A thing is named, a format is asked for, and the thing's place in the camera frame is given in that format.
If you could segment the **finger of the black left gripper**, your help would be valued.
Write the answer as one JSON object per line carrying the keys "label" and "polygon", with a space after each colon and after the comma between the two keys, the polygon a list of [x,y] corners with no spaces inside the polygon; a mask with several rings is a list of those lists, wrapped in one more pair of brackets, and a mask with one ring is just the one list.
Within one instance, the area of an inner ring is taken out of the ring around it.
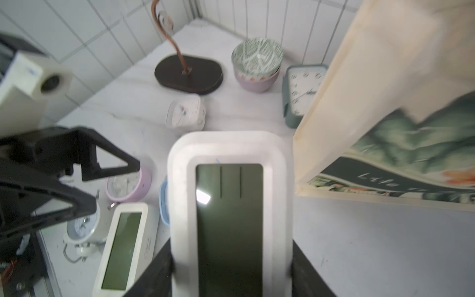
{"label": "finger of the black left gripper", "polygon": [[[58,200],[67,207],[33,215]],[[95,197],[29,167],[1,167],[1,237],[15,238],[96,212]]]}
{"label": "finger of the black left gripper", "polygon": [[82,181],[93,181],[113,176],[136,173],[141,162],[114,145],[94,129],[78,126],[78,164],[81,166]]}

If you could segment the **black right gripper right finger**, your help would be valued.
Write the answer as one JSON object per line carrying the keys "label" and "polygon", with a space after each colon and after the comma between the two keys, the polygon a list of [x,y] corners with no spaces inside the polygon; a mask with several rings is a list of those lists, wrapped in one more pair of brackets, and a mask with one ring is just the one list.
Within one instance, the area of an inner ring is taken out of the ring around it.
{"label": "black right gripper right finger", "polygon": [[293,297],[336,297],[295,241],[291,276]]}

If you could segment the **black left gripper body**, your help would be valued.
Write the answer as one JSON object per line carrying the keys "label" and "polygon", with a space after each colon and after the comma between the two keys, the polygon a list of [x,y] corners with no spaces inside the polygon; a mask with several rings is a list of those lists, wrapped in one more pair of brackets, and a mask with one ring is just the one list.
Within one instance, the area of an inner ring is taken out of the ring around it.
{"label": "black left gripper body", "polygon": [[77,129],[47,127],[2,137],[1,156],[48,176],[71,176],[79,159]]}

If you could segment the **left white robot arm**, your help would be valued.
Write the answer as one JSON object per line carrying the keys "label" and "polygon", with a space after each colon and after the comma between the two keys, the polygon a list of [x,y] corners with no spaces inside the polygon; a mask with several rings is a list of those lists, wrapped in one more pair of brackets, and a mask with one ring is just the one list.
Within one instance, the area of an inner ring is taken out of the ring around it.
{"label": "left white robot arm", "polygon": [[43,127],[49,102],[73,74],[28,41],[1,34],[1,295],[21,297],[47,274],[37,232],[96,212],[94,198],[60,182],[80,165],[83,181],[141,165],[94,129]]}

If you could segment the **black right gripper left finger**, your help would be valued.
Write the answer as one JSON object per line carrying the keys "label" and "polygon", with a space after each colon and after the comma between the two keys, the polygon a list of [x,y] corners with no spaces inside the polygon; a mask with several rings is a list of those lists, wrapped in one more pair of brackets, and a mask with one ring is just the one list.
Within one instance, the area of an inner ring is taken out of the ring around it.
{"label": "black right gripper left finger", "polygon": [[174,261],[168,240],[124,297],[171,297]]}

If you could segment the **floral canvas tote bag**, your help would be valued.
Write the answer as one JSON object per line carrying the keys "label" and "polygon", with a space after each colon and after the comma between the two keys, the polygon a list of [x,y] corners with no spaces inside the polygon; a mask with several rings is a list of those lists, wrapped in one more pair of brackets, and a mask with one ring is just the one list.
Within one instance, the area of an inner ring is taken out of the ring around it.
{"label": "floral canvas tote bag", "polygon": [[475,209],[475,4],[364,1],[293,137],[299,196]]}

